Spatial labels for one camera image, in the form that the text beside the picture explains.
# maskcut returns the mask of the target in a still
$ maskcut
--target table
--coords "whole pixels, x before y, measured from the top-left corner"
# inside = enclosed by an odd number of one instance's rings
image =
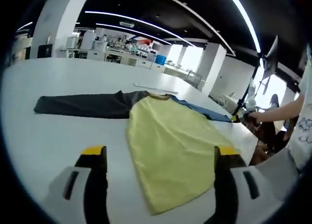
[[[133,83],[150,83],[178,91],[177,97],[227,114],[185,81],[145,68],[87,59],[41,58],[6,69],[2,81],[2,128],[10,160],[26,191],[44,207],[50,183],[73,166],[88,146],[106,145],[109,183],[107,211],[112,224],[202,224],[215,211],[215,192],[157,216],[151,216],[136,178],[126,141],[127,119],[97,119],[34,114],[42,95],[115,93],[146,90]],[[241,149],[249,163],[257,139],[242,124],[213,122]]]

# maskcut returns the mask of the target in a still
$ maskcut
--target white clothing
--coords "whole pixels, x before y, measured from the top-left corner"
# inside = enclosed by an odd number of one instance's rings
[[[302,80],[299,84],[300,95],[304,103],[287,145],[298,169],[302,169],[312,155],[312,64],[308,61]]]

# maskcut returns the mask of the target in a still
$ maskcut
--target person's hand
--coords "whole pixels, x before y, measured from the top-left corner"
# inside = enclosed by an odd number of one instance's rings
[[[262,121],[261,121],[262,114],[263,114],[263,113],[260,113],[260,112],[252,112],[252,113],[250,113],[248,116],[249,116],[249,117],[255,118],[256,122],[259,124],[259,123],[262,122]]]

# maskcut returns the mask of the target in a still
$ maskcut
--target desk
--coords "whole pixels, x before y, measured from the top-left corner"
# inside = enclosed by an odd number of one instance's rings
[[[41,58],[17,63],[2,80],[2,128],[10,160],[26,191],[42,208],[50,183],[73,166],[88,146],[106,145],[107,211],[112,224],[202,224],[215,211],[215,192],[157,216],[151,216],[136,178],[126,140],[127,119],[98,119],[34,114],[42,95],[74,95],[148,90],[133,83],[171,87],[177,97],[227,114],[185,81],[141,67],[87,59]],[[257,139],[242,124],[213,122],[241,149],[249,163]]]

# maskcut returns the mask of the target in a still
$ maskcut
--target human arm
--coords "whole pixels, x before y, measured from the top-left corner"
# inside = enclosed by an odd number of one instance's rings
[[[300,94],[295,101],[288,103],[287,105],[263,113],[253,112],[250,113],[249,116],[255,118],[257,123],[294,118],[300,114],[303,102],[304,96]]]

